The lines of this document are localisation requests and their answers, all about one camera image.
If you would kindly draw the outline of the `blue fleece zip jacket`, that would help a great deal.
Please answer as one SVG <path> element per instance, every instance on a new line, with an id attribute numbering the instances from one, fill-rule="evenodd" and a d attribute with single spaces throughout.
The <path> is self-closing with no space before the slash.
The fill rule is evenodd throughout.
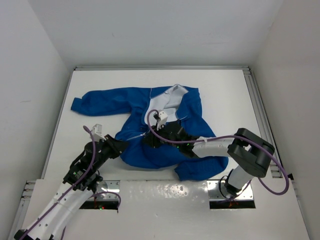
<path id="1" fill-rule="evenodd" d="M 229 163 L 229 159 L 223 156 L 191 159 L 176 147 L 164 144 L 152 148 L 143 143 L 148 126 L 156 123 L 155 119 L 147 117 L 151 110 L 164 111 L 168 122 L 180 121 L 190 135 L 214 137 L 214 132 L 202 117 L 198 88 L 175 84 L 155 88 L 94 90 L 74 98 L 71 110 L 90 117 L 129 114 L 115 138 L 129 142 L 120 157 L 130 166 L 143 169 L 175 166 L 174 171 L 181 181 L 203 181 L 223 172 Z"/>

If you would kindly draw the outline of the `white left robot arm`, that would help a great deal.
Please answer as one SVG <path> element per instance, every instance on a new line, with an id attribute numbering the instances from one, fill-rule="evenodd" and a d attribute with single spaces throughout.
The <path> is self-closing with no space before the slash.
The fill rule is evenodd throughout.
<path id="1" fill-rule="evenodd" d="M 68 222 L 80 207 L 97 193 L 103 177 L 99 168 L 108 160 L 119 157 L 129 142 L 110 135 L 88 142 L 71 163 L 58 190 L 41 214 L 26 229 L 18 230 L 15 240 L 62 240 Z"/>

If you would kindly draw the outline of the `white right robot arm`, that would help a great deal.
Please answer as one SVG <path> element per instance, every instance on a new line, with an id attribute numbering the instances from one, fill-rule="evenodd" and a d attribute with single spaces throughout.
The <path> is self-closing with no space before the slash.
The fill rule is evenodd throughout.
<path id="1" fill-rule="evenodd" d="M 272 144 L 246 128 L 239 128 L 234 137 L 213 140 L 209 137 L 191 135 L 176 121 L 161 128 L 152 126 L 143 143 L 152 148 L 171 145 L 190 159 L 205 157 L 230 157 L 238 166 L 231 170 L 224 187 L 231 196 L 236 196 L 253 178 L 264 178 L 275 152 Z"/>

